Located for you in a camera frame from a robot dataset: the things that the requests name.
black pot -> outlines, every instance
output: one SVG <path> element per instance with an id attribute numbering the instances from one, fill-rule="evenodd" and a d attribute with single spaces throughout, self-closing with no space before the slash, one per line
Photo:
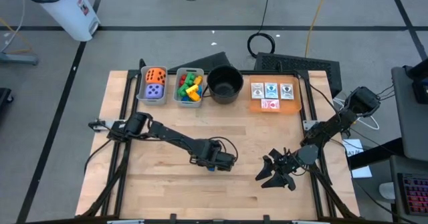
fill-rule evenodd
<path id="1" fill-rule="evenodd" d="M 229 104 L 236 100 L 242 89 L 242 74 L 232 66 L 218 66 L 209 72 L 207 85 L 214 101 Z"/>

white trash can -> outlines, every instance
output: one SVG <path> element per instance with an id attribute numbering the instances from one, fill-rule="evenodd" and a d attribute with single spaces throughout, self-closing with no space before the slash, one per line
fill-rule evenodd
<path id="1" fill-rule="evenodd" d="M 77 41 L 89 41 L 100 20 L 88 0 L 32 0 L 40 5 Z"/>

playing card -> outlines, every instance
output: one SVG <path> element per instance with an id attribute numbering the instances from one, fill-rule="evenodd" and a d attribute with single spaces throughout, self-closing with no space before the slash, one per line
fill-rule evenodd
<path id="1" fill-rule="evenodd" d="M 265 83 L 265 97 L 266 98 L 278 98 L 278 84 L 277 83 Z"/>
<path id="2" fill-rule="evenodd" d="M 265 89 L 263 83 L 251 83 L 251 98 L 262 99 L 265 98 Z"/>
<path id="3" fill-rule="evenodd" d="M 264 109 L 279 109 L 280 101 L 279 100 L 261 100 L 261 108 Z"/>
<path id="4" fill-rule="evenodd" d="M 282 100 L 293 100 L 293 85 L 292 84 L 280 84 L 281 99 Z"/>

red card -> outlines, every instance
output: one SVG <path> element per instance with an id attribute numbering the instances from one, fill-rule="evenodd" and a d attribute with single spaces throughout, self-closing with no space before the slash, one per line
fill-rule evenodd
<path id="1" fill-rule="evenodd" d="M 261 100 L 261 108 L 264 109 L 279 109 L 280 101 L 279 100 Z"/>

white cable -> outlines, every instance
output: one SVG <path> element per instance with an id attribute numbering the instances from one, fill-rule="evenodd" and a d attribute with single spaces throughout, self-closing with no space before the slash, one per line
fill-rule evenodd
<path id="1" fill-rule="evenodd" d="M 21 29 L 22 23 L 24 22 L 24 16 L 25 16 L 25 0 L 22 0 L 22 16 L 21 16 L 21 21 L 19 22 L 18 28 L 15 30 L 15 33 L 13 33 L 13 35 L 9 39 L 9 41 L 6 42 L 5 47 L 3 47 L 0 50 L 0 53 L 3 53 L 11 45 L 13 39 L 17 35 L 18 31 Z"/>
<path id="2" fill-rule="evenodd" d="M 334 98 L 333 102 L 335 102 L 336 104 L 340 105 L 340 109 L 344 108 L 344 100 L 341 100 L 340 98 Z M 361 117 L 356 119 L 356 121 L 360 122 L 361 124 L 364 124 L 365 126 L 369 127 L 372 130 L 380 130 L 380 126 L 377 123 L 377 121 L 375 120 L 375 118 L 373 116 L 370 116 L 370 118 L 372 119 L 372 121 L 374 122 L 374 124 L 376 124 L 376 126 L 371 126 L 370 124 L 367 124 L 366 122 L 361 120 Z"/>

